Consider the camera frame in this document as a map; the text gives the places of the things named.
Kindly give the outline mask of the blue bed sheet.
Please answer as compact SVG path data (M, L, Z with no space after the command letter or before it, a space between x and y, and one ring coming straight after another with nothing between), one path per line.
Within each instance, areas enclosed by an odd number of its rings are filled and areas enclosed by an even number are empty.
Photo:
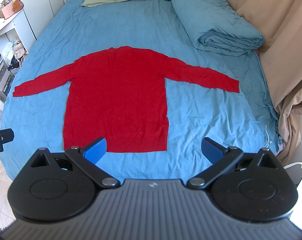
M98 166L118 180L188 180L210 166L209 137L255 153L281 145L258 56L193 47L170 1L85 8L69 0L13 80L0 159L14 179L40 147L62 152L104 137Z

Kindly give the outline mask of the beige curtain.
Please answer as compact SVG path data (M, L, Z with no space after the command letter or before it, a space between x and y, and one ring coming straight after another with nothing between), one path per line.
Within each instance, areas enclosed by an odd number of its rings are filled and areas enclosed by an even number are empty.
M278 159L287 164L301 141L302 115L302 0L227 0L265 38L260 62L270 97L279 113L283 149Z

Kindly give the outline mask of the orange basket on shelf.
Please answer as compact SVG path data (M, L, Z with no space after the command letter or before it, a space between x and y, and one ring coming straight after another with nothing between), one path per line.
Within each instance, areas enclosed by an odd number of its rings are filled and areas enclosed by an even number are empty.
M0 3L0 18L7 20L23 8L24 3L20 0L3 0L2 3Z

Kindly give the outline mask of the white shelf unit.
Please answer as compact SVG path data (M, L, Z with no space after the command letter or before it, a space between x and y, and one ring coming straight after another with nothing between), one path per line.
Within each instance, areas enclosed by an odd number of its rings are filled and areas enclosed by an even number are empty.
M13 58L13 44L20 40L26 53L30 51L36 37L30 27L24 10L13 14L8 19L0 18L0 110L4 108L13 74L8 70Z

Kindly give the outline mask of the red long-sleeve sweater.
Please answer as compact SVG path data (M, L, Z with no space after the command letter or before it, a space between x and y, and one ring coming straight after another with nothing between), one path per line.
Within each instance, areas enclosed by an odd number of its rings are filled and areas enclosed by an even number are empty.
M14 88L29 96L68 83L63 146L84 147L98 137L113 153L167 149L169 120L165 81L239 92L238 80L191 66L150 49L110 48L91 53Z

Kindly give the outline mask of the folded blue duvet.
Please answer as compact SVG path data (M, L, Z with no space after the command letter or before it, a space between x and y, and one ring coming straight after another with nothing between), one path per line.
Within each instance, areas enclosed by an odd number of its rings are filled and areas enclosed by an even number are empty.
M167 1L196 49L241 56L264 43L262 33L239 16L226 0Z

